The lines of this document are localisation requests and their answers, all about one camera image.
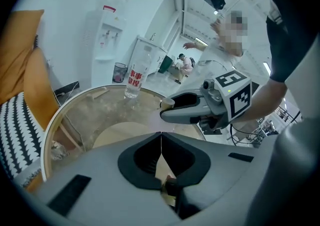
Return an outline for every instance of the round table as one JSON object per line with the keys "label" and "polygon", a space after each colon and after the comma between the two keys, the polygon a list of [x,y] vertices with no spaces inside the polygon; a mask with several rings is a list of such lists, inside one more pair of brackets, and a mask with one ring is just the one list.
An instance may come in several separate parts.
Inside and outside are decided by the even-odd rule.
{"label": "round table", "polygon": [[[95,147],[155,132],[150,117],[158,115],[155,111],[164,97],[142,88],[136,99],[128,99],[125,88],[125,85],[110,85],[83,91],[55,113],[41,149],[44,181]],[[205,140],[197,125],[172,124],[171,129],[177,134]],[[163,158],[158,164],[164,172],[170,170]]]}

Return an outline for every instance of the person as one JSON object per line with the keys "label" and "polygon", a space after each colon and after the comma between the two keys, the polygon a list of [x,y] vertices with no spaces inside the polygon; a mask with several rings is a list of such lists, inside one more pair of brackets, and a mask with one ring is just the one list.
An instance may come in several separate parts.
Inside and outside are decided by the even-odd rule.
{"label": "person", "polygon": [[176,83],[181,84],[181,81],[185,75],[191,74],[193,67],[190,58],[186,57],[183,54],[180,54],[178,59],[183,61],[183,66],[179,69],[178,80],[175,80]]}
{"label": "person", "polygon": [[234,122],[261,118],[274,112],[282,102],[291,75],[319,33],[319,16],[313,0],[270,0],[266,18],[271,51],[268,82],[252,98],[251,107]]}
{"label": "person", "polygon": [[217,37],[209,46],[195,42],[183,45],[185,49],[196,48],[203,54],[180,90],[199,88],[205,79],[231,70],[241,60],[248,47],[246,22],[241,11],[233,10],[223,21],[218,18],[211,24]]}

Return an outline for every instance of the black sleeve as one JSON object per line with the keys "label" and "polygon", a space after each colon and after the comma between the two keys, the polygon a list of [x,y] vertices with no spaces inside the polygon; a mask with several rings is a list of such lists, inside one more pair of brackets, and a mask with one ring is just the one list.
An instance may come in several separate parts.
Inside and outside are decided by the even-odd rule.
{"label": "black sleeve", "polygon": [[269,18],[266,22],[272,56],[270,79],[284,82],[296,67],[292,46],[287,33],[280,26]]}

